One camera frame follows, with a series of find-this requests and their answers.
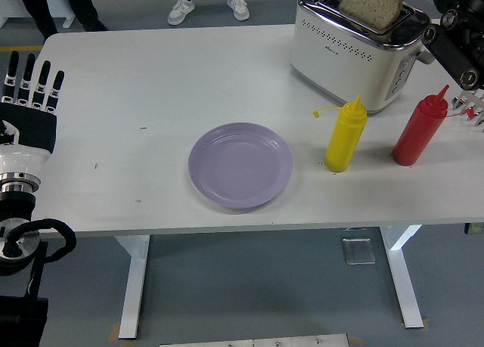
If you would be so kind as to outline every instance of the black cable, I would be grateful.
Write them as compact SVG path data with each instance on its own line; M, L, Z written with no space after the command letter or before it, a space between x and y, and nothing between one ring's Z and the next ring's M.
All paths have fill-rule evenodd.
M43 220L26 222L11 230L5 238L3 253L5 255L7 255L8 253L16 253L14 250L16 248L18 249L17 241L26 232L49 230L51 228L55 229L59 234L61 234L66 241L66 244L63 247L61 247L51 256L47 256L45 258L45 263L56 262L57 260L63 258L66 254L74 250L74 248L76 247L76 234L74 234L74 231L65 223L59 220L55 220L53 218L45 218Z

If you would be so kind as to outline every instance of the plate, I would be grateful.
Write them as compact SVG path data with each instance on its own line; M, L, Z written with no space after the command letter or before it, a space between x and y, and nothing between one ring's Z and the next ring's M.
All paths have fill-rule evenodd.
M259 206L279 195L292 166L284 140L272 130L248 122L210 130L188 158L195 188L210 200L235 209Z

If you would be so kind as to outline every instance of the toaster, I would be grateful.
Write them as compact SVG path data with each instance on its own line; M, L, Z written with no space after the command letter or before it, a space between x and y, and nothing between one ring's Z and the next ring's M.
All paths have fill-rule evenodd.
M402 91L430 19L404 4L392 26L379 32L340 12L340 1L298 0L291 62L339 102L360 94L376 113Z

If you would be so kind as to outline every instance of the bread slice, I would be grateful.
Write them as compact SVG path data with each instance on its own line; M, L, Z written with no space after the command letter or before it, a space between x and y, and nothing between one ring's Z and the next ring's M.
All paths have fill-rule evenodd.
M341 0L338 9L382 33L397 19L403 0Z

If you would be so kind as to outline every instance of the ketchup bottle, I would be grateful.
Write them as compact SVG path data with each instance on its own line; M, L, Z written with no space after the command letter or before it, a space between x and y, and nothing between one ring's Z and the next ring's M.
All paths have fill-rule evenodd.
M429 95L420 101L411 114L400 139L393 148L393 159L400 166L411 166L417 162L430 139L447 116L448 104L444 94L448 85L438 95Z

